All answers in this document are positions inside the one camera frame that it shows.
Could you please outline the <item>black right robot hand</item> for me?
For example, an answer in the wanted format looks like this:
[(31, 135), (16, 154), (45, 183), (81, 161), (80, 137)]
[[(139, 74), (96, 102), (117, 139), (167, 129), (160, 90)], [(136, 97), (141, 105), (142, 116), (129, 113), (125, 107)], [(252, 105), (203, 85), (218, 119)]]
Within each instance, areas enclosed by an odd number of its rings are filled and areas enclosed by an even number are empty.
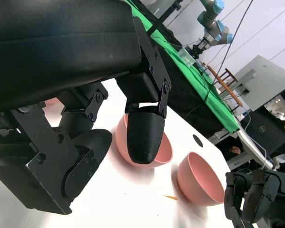
[(224, 208), (235, 228), (251, 228), (261, 219), (270, 228), (285, 228), (285, 173), (226, 173)]

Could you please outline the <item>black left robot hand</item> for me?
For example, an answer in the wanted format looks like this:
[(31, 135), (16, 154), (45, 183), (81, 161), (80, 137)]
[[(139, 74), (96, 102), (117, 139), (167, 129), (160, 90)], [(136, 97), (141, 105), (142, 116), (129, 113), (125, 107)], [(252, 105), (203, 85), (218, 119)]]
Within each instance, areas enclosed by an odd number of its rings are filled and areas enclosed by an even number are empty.
[(150, 35), (122, 0), (0, 0), (0, 180), (27, 208), (70, 214), (105, 158), (105, 80), (127, 98), (131, 160), (155, 159), (171, 81)]

